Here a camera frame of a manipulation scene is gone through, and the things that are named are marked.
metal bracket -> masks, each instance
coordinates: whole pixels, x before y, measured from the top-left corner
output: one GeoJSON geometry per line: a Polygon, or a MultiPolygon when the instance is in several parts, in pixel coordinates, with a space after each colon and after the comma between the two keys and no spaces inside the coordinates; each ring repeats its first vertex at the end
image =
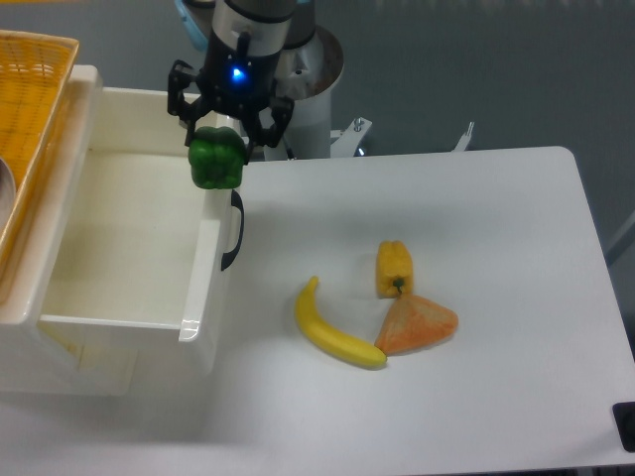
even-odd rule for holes
{"type": "Polygon", "coordinates": [[[330,156],[353,157],[364,136],[370,131],[373,123],[363,117],[356,118],[348,128],[330,145],[330,156]]]}

black handle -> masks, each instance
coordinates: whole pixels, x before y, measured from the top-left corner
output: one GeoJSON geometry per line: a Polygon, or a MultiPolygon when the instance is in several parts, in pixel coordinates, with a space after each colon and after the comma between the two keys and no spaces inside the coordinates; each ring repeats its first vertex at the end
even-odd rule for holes
{"type": "Polygon", "coordinates": [[[240,194],[236,190],[231,191],[231,206],[235,206],[240,211],[240,232],[238,233],[238,242],[234,249],[222,254],[220,271],[225,271],[229,268],[236,256],[238,256],[240,245],[242,245],[242,234],[245,231],[245,207],[242,205],[242,198],[240,198],[240,194]]]}

banana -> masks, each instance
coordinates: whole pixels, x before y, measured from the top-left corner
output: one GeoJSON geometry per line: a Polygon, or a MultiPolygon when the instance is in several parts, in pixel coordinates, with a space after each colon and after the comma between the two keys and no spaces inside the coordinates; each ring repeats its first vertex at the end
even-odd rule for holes
{"type": "Polygon", "coordinates": [[[313,276],[296,299],[296,322],[313,344],[341,360],[361,367],[380,367],[386,354],[374,345],[336,329],[319,315],[316,308],[316,288],[319,279],[313,276]]]}

bell pepper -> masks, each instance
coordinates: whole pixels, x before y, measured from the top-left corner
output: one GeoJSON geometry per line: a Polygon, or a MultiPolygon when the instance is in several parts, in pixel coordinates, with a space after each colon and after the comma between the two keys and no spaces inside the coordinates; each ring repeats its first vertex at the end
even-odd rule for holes
{"type": "Polygon", "coordinates": [[[229,127],[201,127],[190,142],[191,179],[200,188],[236,188],[242,182],[247,148],[229,127]]]}
{"type": "Polygon", "coordinates": [[[379,245],[375,281],[377,293],[384,298],[413,291],[413,260],[401,241],[383,241],[379,245]]]}

plastic vegetable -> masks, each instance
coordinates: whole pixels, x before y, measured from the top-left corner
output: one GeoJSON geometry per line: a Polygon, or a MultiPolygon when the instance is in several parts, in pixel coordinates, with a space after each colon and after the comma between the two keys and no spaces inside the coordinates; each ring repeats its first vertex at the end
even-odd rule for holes
{"type": "Polygon", "coordinates": [[[188,159],[191,179],[200,188],[236,188],[242,182],[247,148],[229,127],[201,127],[194,133],[188,159]]]}
{"type": "Polygon", "coordinates": [[[413,260],[401,241],[383,241],[377,252],[377,293],[395,298],[413,291],[413,260]]]}
{"type": "Polygon", "coordinates": [[[458,316],[415,295],[400,295],[388,310],[375,345],[386,355],[436,344],[454,334],[458,316]]]}
{"type": "Polygon", "coordinates": [[[296,299],[296,322],[313,344],[341,360],[361,367],[381,367],[386,355],[373,344],[346,334],[326,322],[316,308],[318,277],[313,276],[296,299]]]}

